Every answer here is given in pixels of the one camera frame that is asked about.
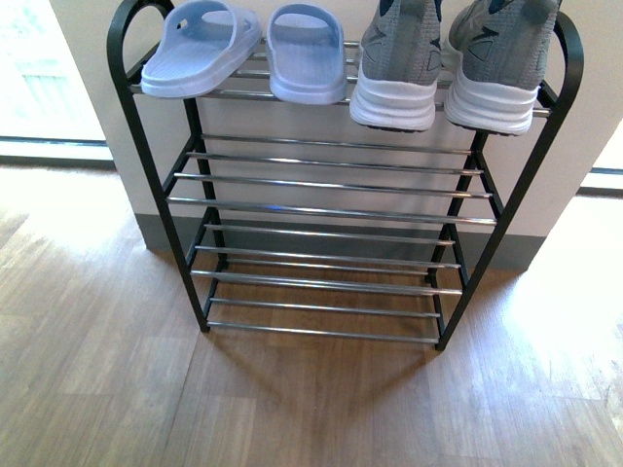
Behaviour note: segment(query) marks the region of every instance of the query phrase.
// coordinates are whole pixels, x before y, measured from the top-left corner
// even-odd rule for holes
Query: top shelf
[[[258,48],[263,47],[263,44],[266,42],[266,39],[262,39],[260,46]],[[345,49],[358,49],[359,43],[354,41],[346,41],[344,42]],[[154,54],[156,51],[156,47],[154,47],[149,53],[147,53],[134,67],[130,69],[128,72],[128,81],[132,83],[129,86],[129,89],[134,94],[142,94],[143,90],[141,89],[140,83],[140,72],[142,67],[147,60]],[[268,70],[260,70],[260,69],[252,69],[247,68],[250,63],[253,62],[265,62],[268,61],[266,53],[261,51],[256,51],[253,53],[249,59],[242,65],[242,67],[236,70],[229,79],[238,79],[244,80],[246,82],[256,81],[256,80],[264,80],[268,81],[271,78],[271,73]],[[348,66],[355,66],[354,58],[347,58]],[[355,85],[357,83],[356,74],[347,75],[348,83],[351,85]],[[437,88],[439,90],[446,90],[450,87],[452,81],[450,80],[439,80],[437,82]],[[265,102],[282,102],[279,100],[274,94],[269,92],[268,90],[237,90],[237,89],[224,89],[219,88],[213,90],[212,92],[200,95],[199,98],[212,98],[212,99],[228,99],[228,100],[249,100],[249,101],[265,101]],[[334,105],[342,105],[347,106],[350,104],[350,98],[347,96],[341,101],[337,102]],[[435,102],[435,108],[437,112],[444,111],[444,103],[443,102]],[[551,116],[551,110],[546,108],[535,108],[532,112],[535,118],[547,119]]]

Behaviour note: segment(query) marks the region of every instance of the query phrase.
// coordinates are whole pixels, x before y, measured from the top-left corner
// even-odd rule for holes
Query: gray baseboard
[[[165,230],[158,216],[137,214],[136,221],[143,233],[148,249],[163,251],[169,250]],[[198,218],[180,217],[175,224],[183,245],[190,245],[200,224]],[[241,222],[229,221],[228,224],[255,227],[271,227],[275,229],[322,230],[324,232],[349,232],[351,234],[383,234],[404,235],[405,231],[396,229],[373,229],[361,227],[318,226],[275,222]],[[437,231],[409,231],[409,234],[423,238],[436,238]],[[211,245],[211,235],[205,236],[203,244]],[[465,255],[465,261],[470,268],[476,266],[489,236],[485,233],[460,233],[460,241]],[[526,270],[530,266],[536,253],[545,241],[545,237],[508,235],[500,244],[492,260],[491,267],[496,269]],[[261,233],[227,233],[227,245],[234,248],[250,248],[261,250],[282,250],[309,254],[335,254],[341,256],[365,256],[371,258],[388,258],[399,260],[421,260],[432,254],[432,247],[421,245],[397,244],[370,240],[350,240],[326,238],[284,237],[283,235]],[[445,261],[453,261],[451,249],[447,251]]]

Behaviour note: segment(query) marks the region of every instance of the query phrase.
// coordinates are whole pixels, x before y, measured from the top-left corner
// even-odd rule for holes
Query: shoe rack
[[[487,165],[488,138],[489,135],[483,131],[474,131],[473,141],[470,147],[459,151],[459,156],[464,158],[463,168],[443,168],[438,166],[409,166],[377,163],[368,166],[364,162],[344,162],[343,160],[318,159],[306,160],[299,159],[302,150],[313,147],[333,147],[340,150],[358,149],[380,150],[380,151],[402,151],[402,152],[422,152],[422,153],[444,153],[447,150],[440,148],[422,148],[417,146],[417,135],[414,135],[415,144],[413,146],[391,145],[391,144],[369,144],[356,141],[319,141],[302,139],[281,139],[275,137],[256,137],[236,134],[236,123],[232,123],[231,134],[212,134],[205,131],[198,110],[196,99],[185,99],[183,105],[188,120],[189,136],[186,144],[181,148],[178,155],[171,155],[173,164],[171,167],[160,167],[161,173],[165,168],[167,176],[161,179],[158,167],[154,162],[152,149],[146,137],[145,123],[141,119],[135,98],[141,94],[140,73],[141,67],[147,61],[154,49],[139,60],[132,67],[124,64],[123,49],[124,41],[128,28],[139,11],[144,8],[156,8],[165,17],[172,9],[173,5],[168,0],[125,0],[119,7],[110,26],[107,40],[108,63],[115,88],[119,95],[134,144],[140,157],[141,164],[145,171],[151,193],[158,207],[160,217],[165,227],[165,232],[170,242],[175,262],[179,268],[183,284],[188,293],[192,310],[197,318],[202,332],[210,329],[233,328],[249,331],[271,331],[276,333],[292,333],[302,335],[322,335],[343,338],[372,339],[381,341],[405,341],[415,343],[434,344],[438,350],[443,350],[448,344],[454,330],[456,329],[461,317],[463,316],[474,292],[487,270],[492,257],[495,254],[500,242],[504,238],[515,213],[517,212],[531,182],[539,170],[547,153],[557,137],[558,131],[563,124],[565,117],[576,97],[583,72],[583,51],[578,32],[572,21],[563,13],[559,14],[556,24],[556,37],[562,45],[565,57],[565,77],[559,95],[546,84],[543,83],[538,96],[538,105],[534,109],[536,118],[545,119],[546,122],[527,162],[519,175],[519,178],[512,190],[510,198],[504,204],[495,187],[495,180],[490,173]],[[347,50],[356,49],[357,43],[345,43]],[[266,55],[261,52],[249,58],[249,63],[258,63],[266,60]],[[350,83],[356,83],[356,70],[353,60],[350,59],[348,67]],[[253,70],[245,67],[243,71],[238,71],[234,75],[240,80],[264,80],[265,91],[249,91],[235,89],[219,89],[201,98],[219,99],[243,99],[248,101],[276,101],[277,99],[268,91],[269,72],[264,70]],[[440,83],[440,88],[448,84]],[[336,104],[345,106],[345,118],[348,118],[348,99]],[[443,111],[443,104],[437,104],[438,111]],[[274,147],[275,145],[297,146],[299,153],[297,159],[286,160],[287,158],[271,157],[269,150],[265,156],[240,156],[236,154],[212,154],[206,151],[206,142],[227,141],[234,143],[253,143],[256,147]],[[269,164],[272,168],[273,178],[258,178],[252,173],[245,176],[232,177],[227,173],[218,173],[213,170],[215,161],[227,161],[228,163],[242,164]],[[280,170],[285,163],[295,163],[306,165],[310,170],[315,167],[330,167],[335,171],[347,173],[350,169],[386,170],[391,173],[431,173],[443,174],[449,177],[456,177],[456,189],[453,191],[438,191],[418,188],[404,188],[396,186],[362,186],[352,183],[343,184],[324,184],[322,181],[301,182],[297,180],[284,180],[280,176]],[[484,193],[470,192],[470,182],[477,178],[482,183]],[[176,194],[179,189],[179,182],[198,183],[202,186],[202,197],[184,198]],[[219,184],[237,184],[262,186],[269,191],[282,190],[284,186],[289,189],[297,190],[332,190],[335,196],[340,193],[392,193],[404,197],[446,197],[451,198],[450,207],[445,212],[436,215],[429,213],[405,213],[376,211],[361,206],[356,209],[330,209],[325,207],[313,206],[310,201],[306,205],[275,205],[269,202],[262,202],[258,199],[247,201],[232,201],[217,196]],[[462,217],[461,208],[468,199],[479,200],[486,203],[492,211],[489,219],[476,219]],[[188,249],[182,246],[176,221],[171,215],[170,207],[173,204],[191,204],[202,208],[203,217],[201,225],[195,235],[192,244]],[[223,215],[228,212],[236,212],[238,215],[257,215],[265,213],[268,215],[290,214],[307,219],[304,228],[273,228],[267,224],[232,223],[228,216]],[[393,221],[396,223],[418,223],[429,226],[437,226],[438,233],[435,238],[424,237],[414,238],[410,233],[413,231],[404,230],[406,234],[376,234],[364,231],[354,231],[344,228],[324,229],[321,226],[309,228],[307,226],[318,223],[318,219],[338,218],[356,221]],[[461,229],[463,225],[478,225],[489,228],[490,235],[486,247],[482,251],[476,267],[470,271],[464,260],[463,249],[461,246]],[[263,235],[274,238],[274,244],[290,245],[283,249],[258,249],[254,247],[232,245],[229,238],[233,234],[251,236]],[[307,254],[292,251],[291,245],[304,243],[310,238],[320,239],[321,244],[331,244],[332,241],[361,242],[360,254],[356,256],[335,254],[335,249],[328,249],[320,254]],[[370,245],[400,245],[404,248],[416,248],[418,251],[427,250],[421,258],[417,260],[409,259],[390,259],[379,258],[374,254],[368,254]],[[208,269],[204,265],[210,262],[203,258],[211,256],[215,268]],[[328,272],[337,272],[338,279],[317,279],[314,275],[319,269]],[[273,270],[274,273],[266,274],[265,270]],[[439,285],[439,271],[444,274],[451,272],[458,277],[455,282],[459,284],[455,288],[444,288]],[[399,280],[386,280],[387,278],[398,277]],[[200,290],[197,286],[198,281],[209,279],[211,285],[209,290]],[[253,296],[253,291],[268,288],[285,288],[288,290],[305,289],[307,291],[328,291],[335,294],[359,293],[365,296],[376,296],[373,301],[375,306],[358,305],[358,300],[345,300],[343,303],[336,304],[313,304],[309,301],[304,303],[282,303],[279,300],[267,300],[267,294],[259,297]],[[277,292],[269,294],[268,297],[281,297]],[[392,298],[399,297],[406,300],[409,306],[403,307],[385,306],[391,302]],[[220,307],[218,312],[214,312],[216,307]],[[258,323],[249,322],[248,319],[238,322],[230,316],[236,316],[236,309],[246,310],[246,317],[252,317],[254,312],[257,315],[264,311],[290,313],[289,317],[296,322],[297,313],[318,312],[323,315],[331,313],[341,313],[341,315],[352,316],[353,322],[357,319],[388,319],[388,320],[417,320],[430,323],[428,331],[430,335],[421,333],[390,334],[383,332],[344,332],[331,329],[307,329],[305,326],[275,326],[267,324],[266,320],[259,320]]]

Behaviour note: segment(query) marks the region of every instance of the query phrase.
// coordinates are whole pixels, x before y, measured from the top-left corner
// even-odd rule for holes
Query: shelf
[[[125,66],[123,54],[128,27],[136,14],[147,6],[156,7],[163,17],[173,9],[169,0],[125,0],[113,18],[108,35],[109,66],[138,156],[200,329],[203,332],[209,331],[210,328],[236,329],[311,337],[425,343],[434,344],[437,349],[443,350],[465,313],[577,95],[584,61],[579,35],[571,20],[560,13],[555,27],[565,58],[565,79],[560,95],[555,94],[547,83],[542,84],[538,95],[540,106],[533,110],[533,115],[544,119],[545,124],[512,187],[508,201],[504,204],[488,168],[485,153],[489,148],[490,136],[485,131],[474,131],[473,141],[468,148],[419,145],[419,137],[416,134],[413,135],[414,144],[408,145],[245,135],[237,134],[235,123],[232,123],[233,134],[217,134],[203,127],[196,99],[183,100],[190,135],[173,164],[164,170],[167,176],[161,183],[159,173],[163,171],[159,172],[156,167],[135,101],[142,93],[139,85],[142,66],[155,52],[156,47],[131,67]],[[358,47],[357,42],[345,43],[350,55]],[[277,102],[278,99],[269,90],[270,73],[266,69],[266,60],[266,53],[261,45],[220,89],[202,95],[201,98],[258,101],[253,105],[262,105],[261,102]],[[348,82],[351,85],[357,83],[353,65],[355,60],[349,56]],[[438,82],[437,112],[444,111],[443,93],[450,85],[451,82],[447,79]],[[346,97],[338,103],[338,108],[348,104],[349,98]],[[234,149],[208,152],[206,142],[210,145],[219,143],[219,147],[232,146]],[[230,154],[239,151],[237,145],[245,144],[253,145],[254,149],[261,150],[262,154],[258,156]],[[272,151],[272,145],[287,146],[297,151],[297,154],[284,157]],[[339,152],[338,157],[325,154],[329,151],[323,151],[321,156],[301,154],[307,150],[312,152],[331,148],[338,150],[336,151]],[[439,158],[435,158],[438,160],[435,165],[425,162],[420,162],[420,165],[369,163],[362,162],[358,158],[357,151],[423,154]],[[254,173],[248,168],[250,164],[255,167],[264,165],[263,168],[270,164],[270,175],[266,175],[266,172]],[[304,171],[304,175],[292,175],[292,172],[298,169]],[[316,169],[331,169],[331,180],[326,180],[321,176],[322,172]],[[376,180],[353,182],[352,177],[340,178],[354,170],[386,172],[386,176],[383,177],[383,183],[376,183]],[[426,176],[430,176],[431,179],[433,176],[447,177],[450,181],[453,180],[450,177],[455,177],[456,187],[441,189],[419,185],[420,180]],[[396,182],[387,184],[386,180],[391,180],[392,177]],[[474,179],[482,185],[482,190],[470,190]],[[413,181],[413,184],[408,184],[405,180]],[[202,188],[202,195],[177,194],[180,182],[186,186],[196,184]],[[232,186],[239,188],[238,193],[243,200],[219,198],[217,193],[220,193],[221,189],[216,190],[216,187],[223,188],[226,185],[229,188]],[[294,191],[299,197],[296,198],[298,200],[290,202],[274,203],[259,195],[254,198],[245,197],[246,191],[241,189],[244,186],[255,187],[253,193],[284,195]],[[223,190],[223,193],[230,192],[235,190]],[[315,194],[318,193],[330,195],[324,199],[325,201],[340,199],[340,196],[350,194],[350,200],[361,202],[348,209],[327,206],[324,205],[326,202],[314,202]],[[367,197],[385,195],[391,195],[392,199],[400,198],[402,202],[396,203],[396,208],[390,210],[375,210],[365,202]],[[408,206],[416,205],[415,200],[431,201],[432,198],[440,199],[430,204],[431,212],[428,209],[422,209],[425,212],[409,211]],[[461,215],[463,205],[467,201],[484,202],[491,209],[492,218]],[[169,206],[172,204],[199,206],[203,211],[201,224],[187,251],[180,241],[175,219],[171,215]],[[236,212],[243,218],[245,225],[238,225],[233,220],[223,221],[221,214],[228,212]],[[249,213],[253,213],[254,216],[245,216]],[[285,224],[287,227],[283,227],[282,223],[258,224],[254,221],[257,214],[262,214],[261,218],[266,219],[266,222],[272,220],[275,215],[289,215],[306,224],[298,227],[294,222]],[[418,236],[412,227],[393,229],[390,233],[383,230],[357,231],[353,230],[352,226],[340,228],[318,225],[322,218],[349,220],[355,224],[390,221],[404,227],[422,224],[438,226],[439,229],[434,232],[434,237],[427,237],[428,233]],[[487,232],[490,232],[488,243],[471,275],[468,273],[460,241],[462,233],[459,228],[463,226],[487,228]],[[229,244],[234,237],[238,238],[238,243]],[[254,241],[248,242],[249,238],[253,238]],[[258,241],[267,238],[271,239],[268,243],[270,247],[262,246],[261,242],[258,246]],[[306,247],[303,249],[310,249],[307,248],[310,244],[314,246],[311,248],[313,253],[297,251],[297,247],[303,246]],[[348,244],[356,254],[340,251],[340,245],[344,247],[345,244]],[[439,286],[441,280],[438,275],[446,278],[447,274],[456,279],[453,284],[456,283],[458,286]],[[206,288],[206,280],[209,281],[207,292],[203,290]],[[270,300],[263,298],[262,295],[248,296],[259,294],[258,291],[267,288],[271,290],[278,288],[283,294],[290,291],[290,295],[280,295],[281,292],[275,291],[274,294],[270,294]],[[330,297],[336,298],[341,297],[341,294],[349,294],[351,298],[352,293],[359,295],[356,296],[356,301],[343,304],[296,303],[299,302],[296,299],[302,295],[297,291],[301,290],[308,290],[312,295],[314,291],[316,293],[329,291]],[[293,300],[282,300],[283,297],[292,297]],[[369,305],[364,298],[370,297],[382,300],[375,305]],[[390,305],[395,303],[399,305],[396,309],[392,309]],[[411,310],[412,305],[417,307],[423,305],[424,309]],[[295,312],[298,312],[299,315],[320,313],[329,316],[331,313],[342,313],[369,320],[388,319],[392,322],[413,321],[416,318],[423,326],[429,326],[421,328],[421,331],[434,330],[436,336],[402,336],[399,332],[390,334],[363,333],[356,330],[344,332],[303,329],[298,325],[292,327],[266,325],[261,320],[254,324],[236,322],[236,310],[249,309],[255,310],[255,313],[247,313],[250,317],[259,317],[261,313],[273,313],[275,316],[279,316],[280,313],[291,313],[291,317],[295,318]],[[393,330],[398,328],[408,333],[415,329],[409,326],[388,327]]]

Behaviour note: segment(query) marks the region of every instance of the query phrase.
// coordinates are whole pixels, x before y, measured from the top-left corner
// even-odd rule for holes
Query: chrome metal rod
[[[376,241],[389,241],[397,243],[413,243],[419,245],[432,245],[432,246],[452,246],[455,243],[451,240],[437,240],[429,238],[411,238],[402,236],[391,235],[373,235],[366,233],[330,233],[330,232],[314,232],[314,231],[294,231],[286,229],[269,229],[262,227],[244,227],[244,226],[215,226],[212,224],[206,224],[204,226],[209,231],[224,231],[224,232],[243,232],[248,234],[284,234],[284,235],[301,235],[301,236],[319,236],[323,238],[350,238],[354,240],[376,240]]]
[[[400,318],[438,318],[439,313],[421,311],[393,311],[389,309],[348,308],[345,306],[322,306],[322,305],[298,305],[298,304],[274,304],[270,302],[253,302],[247,300],[230,300],[212,298],[213,304],[233,306],[256,306],[276,309],[300,309],[301,311],[323,311],[329,313],[367,314],[372,316],[392,316]]]
[[[250,266],[277,266],[282,268],[306,268],[322,270],[340,270],[347,272],[371,272],[392,275],[428,275],[425,270],[406,270],[406,269],[383,269],[383,268],[351,268],[346,266],[323,265],[316,263],[288,263],[283,261],[260,261],[260,260],[237,260],[228,258],[230,265],[250,265]]]
[[[494,219],[470,217],[433,216],[427,214],[406,214],[401,212],[356,211],[349,209],[324,209],[319,207],[283,206],[279,204],[259,204],[253,202],[218,201],[215,199],[167,198],[172,204],[191,204],[212,206],[226,211],[267,212],[318,217],[338,217],[344,219],[367,219],[377,221],[409,222],[415,224],[470,224],[494,227]]]
[[[199,97],[208,99],[230,99],[230,100],[259,100],[265,102],[283,102],[271,92],[258,90],[213,90],[209,93],[202,94]],[[334,105],[350,105],[350,97],[336,102]],[[443,112],[443,102],[435,102],[435,111]]]
[[[379,334],[336,333],[333,331],[312,331],[309,329],[272,328],[268,326],[252,326],[249,324],[225,323],[218,321],[208,321],[207,326],[214,328],[242,329],[245,331],[264,331],[282,334],[299,334],[304,336],[320,336],[325,338],[350,338],[370,341],[391,341],[408,343],[439,343],[438,339],[431,338],[403,338],[398,336],[385,336]]]
[[[359,292],[364,294],[402,295],[410,297],[434,297],[436,295],[460,296],[456,289],[439,289],[407,285],[378,284],[368,282],[344,282],[339,280],[310,280],[274,275],[242,274],[237,272],[216,272],[212,270],[191,271],[192,275],[215,277],[221,282],[233,284],[273,285],[318,290],[337,290],[340,292]]]
[[[441,82],[439,85],[440,89],[444,89],[445,87],[449,87],[450,82]],[[130,92],[133,94],[142,94],[143,89],[140,85],[130,85]],[[282,102],[274,94],[271,92],[262,92],[257,90],[213,90],[207,94],[202,94],[199,97],[202,98],[213,98],[213,99],[230,99],[230,100],[260,100],[260,101],[269,101],[269,102]],[[335,105],[350,105],[350,98],[347,97],[342,99]],[[444,103],[443,102],[435,102],[435,111],[436,112],[444,112]],[[534,109],[532,110],[532,116],[538,119],[547,119],[552,114],[552,111],[549,109]]]
[[[424,269],[459,269],[460,265],[453,263],[434,263],[429,261],[408,261],[408,260],[388,260],[385,258],[364,258],[358,256],[336,256],[336,255],[311,255],[305,253],[287,253],[283,251],[251,250],[244,248],[220,248],[217,246],[198,245],[199,251],[209,251],[210,253],[222,253],[226,255],[241,256],[268,256],[272,258],[296,258],[299,260],[318,260],[335,261],[338,263],[358,263],[370,265],[391,265],[406,266],[411,268]]]
[[[202,134],[203,139],[212,141],[230,141],[237,143],[271,143],[271,144],[304,144],[308,146],[325,146],[332,148],[347,149],[371,149],[384,151],[399,151],[403,153],[424,153],[424,154],[452,154],[456,156],[470,156],[471,151],[468,149],[444,149],[444,148],[427,148],[425,146],[397,146],[391,144],[375,144],[375,143],[347,143],[342,141],[313,141],[304,139],[290,138],[271,138],[258,136],[232,136],[230,134]]]
[[[179,180],[195,182],[233,183],[241,185],[270,185],[277,187],[314,188],[325,190],[344,190],[350,192],[388,193],[394,195],[418,195],[422,197],[439,198],[463,198],[463,199],[489,199],[493,195],[489,193],[466,193],[450,190],[425,190],[408,187],[380,187],[374,185],[349,185],[325,182],[306,182],[296,180],[274,180],[264,178],[231,177],[222,175],[201,175],[198,173],[180,173],[173,175]]]
[[[189,158],[196,160],[209,161],[228,161],[228,162],[252,162],[252,163],[289,163],[296,165],[312,165],[316,167],[334,168],[360,168],[363,170],[385,170],[393,172],[407,173],[430,173],[438,175],[464,175],[468,177],[478,177],[482,174],[481,170],[467,168],[444,168],[444,167],[419,167],[413,165],[395,165],[386,163],[362,163],[362,162],[329,162],[311,161],[308,159],[288,159],[288,158],[263,158],[253,156],[225,156],[221,154],[189,153]]]
[[[249,80],[269,80],[271,78],[271,72],[268,70],[236,70],[230,78],[241,78]],[[358,81],[356,75],[348,75],[347,82],[354,85]],[[437,82],[437,88],[439,90],[446,90],[450,87],[452,81],[440,80]]]
[[[271,78],[271,72],[268,70],[236,70],[230,75],[230,78],[269,80]],[[355,75],[348,75],[347,82],[354,85],[357,83],[357,77]]]

